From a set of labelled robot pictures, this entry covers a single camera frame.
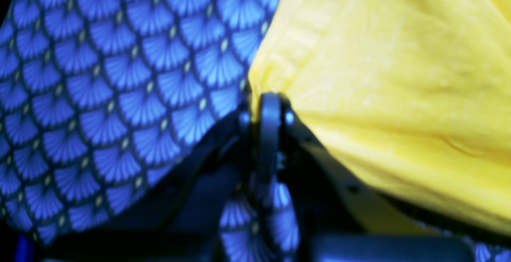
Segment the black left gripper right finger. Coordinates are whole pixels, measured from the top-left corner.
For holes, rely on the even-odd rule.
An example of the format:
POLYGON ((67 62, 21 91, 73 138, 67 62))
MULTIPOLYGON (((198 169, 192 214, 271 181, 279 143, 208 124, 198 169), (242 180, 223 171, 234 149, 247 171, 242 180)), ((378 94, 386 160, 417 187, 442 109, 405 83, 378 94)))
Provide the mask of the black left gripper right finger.
POLYGON ((261 95, 259 167, 291 195, 296 262, 474 262, 458 238, 424 229, 337 161, 283 94, 261 95))

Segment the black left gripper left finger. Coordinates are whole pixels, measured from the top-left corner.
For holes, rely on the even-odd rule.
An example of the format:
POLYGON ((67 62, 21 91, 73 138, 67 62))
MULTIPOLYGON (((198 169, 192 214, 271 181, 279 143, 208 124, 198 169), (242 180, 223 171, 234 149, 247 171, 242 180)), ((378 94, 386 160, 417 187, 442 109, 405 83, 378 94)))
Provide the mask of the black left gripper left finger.
POLYGON ((101 227, 59 238, 46 262, 224 262, 219 221, 250 172, 250 104, 217 122, 139 202, 101 227))

